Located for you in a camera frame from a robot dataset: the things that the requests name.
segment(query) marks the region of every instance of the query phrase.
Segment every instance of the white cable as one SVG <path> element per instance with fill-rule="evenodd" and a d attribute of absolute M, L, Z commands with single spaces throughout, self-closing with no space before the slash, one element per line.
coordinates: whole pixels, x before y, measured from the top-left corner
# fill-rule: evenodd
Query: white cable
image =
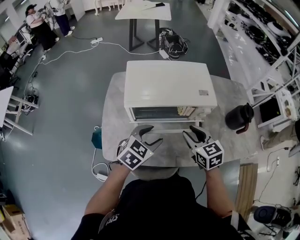
<path fill-rule="evenodd" d="M 98 163 L 98 164 L 96 164 L 96 165 L 94 166 L 94 160 L 95 160 L 96 150 L 97 150 L 97 148 L 95 148 L 94 156 L 93 156 L 93 161 L 92 161 L 92 166 L 91 166 L 92 174 L 94 175 L 95 178 L 97 178 L 97 175 L 94 173 L 94 168 L 97 167 L 98 165 L 103 164 L 103 165 L 105 165 L 106 168 L 107 168 L 107 176 L 108 176 L 109 170 L 108 170 L 108 165 L 107 165 L 106 163 Z"/>
<path fill-rule="evenodd" d="M 156 51 L 156 52 L 151 52 L 151 53 L 133 53 L 133 52 L 127 51 L 126 48 L 122 47 L 120 44 L 117 44 L 117 43 L 103 43 L 103 42 L 98 42 L 98 43 L 118 45 L 118 46 L 120 46 L 121 48 L 123 48 L 126 52 L 128 52 L 128 53 L 130 53 L 130 54 L 134 54 L 134 55 L 149 55 L 149 54 L 154 54 L 154 53 L 158 53 L 158 52 L 159 52 L 159 51 Z"/>
<path fill-rule="evenodd" d="M 8 141 L 8 137 L 11 134 L 11 132 L 14 130 L 14 128 L 15 127 L 13 126 L 13 128 L 10 130 L 9 134 L 7 135 L 7 137 L 5 137 L 5 135 L 4 135 L 4 138 L 5 138 L 5 140 L 3 140 L 4 143 L 6 143 Z"/>
<path fill-rule="evenodd" d="M 91 48 L 86 49 L 86 50 L 82 50 L 82 51 L 79 51 L 79 52 L 66 51 L 66 52 L 64 52 L 63 54 L 61 54 L 58 58 L 53 59 L 53 60 L 51 60 L 51 61 L 49 61 L 49 62 L 47 62 L 47 63 L 41 62 L 41 59 L 43 58 L 43 57 L 41 57 L 41 58 L 38 60 L 38 64 L 35 66 L 34 70 L 32 71 L 32 73 L 31 73 L 30 76 L 29 76 L 29 79 L 28 79 L 28 81 L 27 81 L 27 83 L 26 83 L 26 86 L 25 86 L 25 89 L 24 89 L 24 96 L 25 96 L 25 91 L 26 91 L 26 89 L 27 89 L 29 80 L 30 80 L 31 76 L 33 75 L 33 73 L 36 71 L 37 67 L 38 67 L 40 64 L 47 65 L 47 64 L 49 64 L 50 62 L 53 62 L 53 61 L 58 60 L 58 59 L 59 59 L 62 55 L 64 55 L 65 53 L 82 53 L 82 52 L 86 52 L 86 51 L 92 50 L 92 49 L 94 49 L 95 47 L 97 47 L 97 46 L 99 45 L 99 43 L 102 43 L 102 42 L 97 42 L 97 43 L 95 43 L 96 45 L 93 45 L 93 44 L 92 44 L 92 45 L 91 45 Z M 159 51 L 156 51 L 156 52 L 151 52 L 151 53 L 132 53 L 132 52 L 127 51 L 124 47 L 122 47 L 120 44 L 117 44 L 117 43 L 102 43 L 102 44 L 118 45 L 118 46 L 120 46 L 121 48 L 123 48 L 126 52 L 128 52 L 129 54 L 134 54 L 134 55 L 149 55 L 149 54 L 154 54 L 154 53 L 158 53 L 158 52 L 159 52 Z"/>
<path fill-rule="evenodd" d="M 92 50 L 92 49 L 94 49 L 95 47 L 97 47 L 98 46 L 98 43 L 96 43 L 96 45 L 95 46 L 92 46 L 91 48 L 89 48 L 89 49 L 86 49 L 86 50 L 82 50 L 82 51 L 79 51 L 79 52 L 73 52 L 73 51 L 66 51 L 66 52 L 64 52 L 63 54 L 61 54 L 58 58 L 56 58 L 56 59 L 53 59 L 53 60 L 51 60 L 51 61 L 49 61 L 49 62 L 47 62 L 47 63 L 43 63 L 43 62 L 41 62 L 40 64 L 43 64 L 43 65 L 47 65 L 47 64 L 49 64 L 50 62 L 53 62 L 53 61 L 56 61 L 56 60 L 58 60 L 62 55 L 64 55 L 65 53 L 82 53 L 82 52 L 86 52 L 86 51 L 89 51 L 89 50 Z"/>

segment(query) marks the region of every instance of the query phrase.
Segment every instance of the gray floor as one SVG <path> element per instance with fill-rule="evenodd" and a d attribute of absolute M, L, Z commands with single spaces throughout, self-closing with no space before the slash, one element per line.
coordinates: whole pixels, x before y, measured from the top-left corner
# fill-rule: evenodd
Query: gray floor
<path fill-rule="evenodd" d="M 212 75 L 229 78 L 229 73 L 213 32 L 193 0 L 171 0 L 172 21 L 161 21 L 190 40 L 189 52 L 180 60 L 206 63 Z M 103 37 L 104 41 L 128 48 L 129 22 L 114 20 L 117 10 L 105 9 L 99 16 L 87 13 L 78 23 L 74 35 L 80 38 Z M 151 39 L 154 21 L 138 21 L 138 35 Z M 63 38 L 48 54 L 46 61 L 64 51 L 90 48 L 88 40 Z M 146 45 L 135 53 L 150 53 Z M 42 55 L 38 47 L 17 74 L 22 78 L 23 96 L 27 79 Z M 13 130 L 8 142 L 1 143 L 8 186 L 23 208 L 36 240 L 70 239 L 75 232 L 90 197 L 101 186 L 90 172 L 93 145 L 91 135 L 95 125 L 101 125 L 106 90 L 112 75 L 126 70 L 128 60 L 161 60 L 159 54 L 131 55 L 113 45 L 99 45 L 80 54 L 67 53 L 59 60 L 38 69 L 34 86 L 40 94 L 40 108 L 20 124 L 34 135 Z M 101 151 L 96 157 L 103 161 Z M 228 187 L 235 199 L 239 161 L 222 167 L 228 176 Z M 180 170 L 191 179 L 198 194 L 204 183 L 204 172 L 198 168 Z M 131 175 L 127 182 L 133 180 Z M 205 204 L 205 194 L 199 198 Z"/>

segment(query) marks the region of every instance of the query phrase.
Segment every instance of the label sticker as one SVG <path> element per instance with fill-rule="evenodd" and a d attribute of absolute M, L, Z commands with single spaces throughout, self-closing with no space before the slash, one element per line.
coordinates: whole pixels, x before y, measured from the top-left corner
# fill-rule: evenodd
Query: label sticker
<path fill-rule="evenodd" d="M 208 91 L 207 90 L 199 90 L 199 95 L 208 96 Z"/>

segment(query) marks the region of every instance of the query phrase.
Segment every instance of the black cap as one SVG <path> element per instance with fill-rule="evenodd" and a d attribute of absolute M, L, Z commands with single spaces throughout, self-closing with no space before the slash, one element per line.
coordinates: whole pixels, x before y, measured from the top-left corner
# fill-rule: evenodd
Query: black cap
<path fill-rule="evenodd" d="M 26 12 L 28 12 L 30 9 L 34 9 L 36 7 L 36 4 L 30 4 L 27 8 L 26 8 Z"/>

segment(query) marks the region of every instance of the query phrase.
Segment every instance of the black thermos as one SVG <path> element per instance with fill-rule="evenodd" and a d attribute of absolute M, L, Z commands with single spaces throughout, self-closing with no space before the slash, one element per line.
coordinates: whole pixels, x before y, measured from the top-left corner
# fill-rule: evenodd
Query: black thermos
<path fill-rule="evenodd" d="M 232 109 L 225 116 L 225 123 L 231 130 L 242 128 L 236 131 L 237 134 L 240 134 L 248 130 L 249 123 L 253 119 L 253 116 L 253 108 L 247 103 L 246 105 L 240 105 Z"/>

